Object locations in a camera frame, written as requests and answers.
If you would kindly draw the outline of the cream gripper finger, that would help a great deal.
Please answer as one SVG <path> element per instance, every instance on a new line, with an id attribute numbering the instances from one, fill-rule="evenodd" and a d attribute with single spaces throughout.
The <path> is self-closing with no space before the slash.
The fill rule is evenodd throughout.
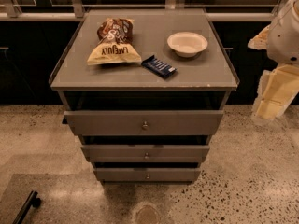
<path id="1" fill-rule="evenodd" d="M 256 98 L 253 103 L 252 112 L 254 117 L 273 120 L 280 117 L 286 108 L 287 106 L 283 104 Z"/>
<path id="2" fill-rule="evenodd" d="M 264 27 L 260 33 L 254 36 L 248 43 L 250 49 L 267 49 L 267 37 L 269 33 L 269 25 Z"/>

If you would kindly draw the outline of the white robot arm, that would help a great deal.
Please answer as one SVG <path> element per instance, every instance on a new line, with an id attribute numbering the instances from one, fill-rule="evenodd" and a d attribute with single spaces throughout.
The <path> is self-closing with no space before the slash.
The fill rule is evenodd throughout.
<path id="1" fill-rule="evenodd" d="M 263 71 L 252 108 L 255 119 L 273 120 L 283 115 L 299 92 L 299 0 L 289 0 L 248 47 L 265 49 L 278 64 L 273 71 Z"/>

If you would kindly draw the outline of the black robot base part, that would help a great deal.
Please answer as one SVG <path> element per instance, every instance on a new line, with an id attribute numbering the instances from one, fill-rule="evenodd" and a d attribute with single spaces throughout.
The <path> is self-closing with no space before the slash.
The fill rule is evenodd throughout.
<path id="1" fill-rule="evenodd" d="M 22 224 L 30 208 L 38 208 L 40 205 L 41 199 L 38 197 L 38 192 L 32 190 L 12 224 Z"/>

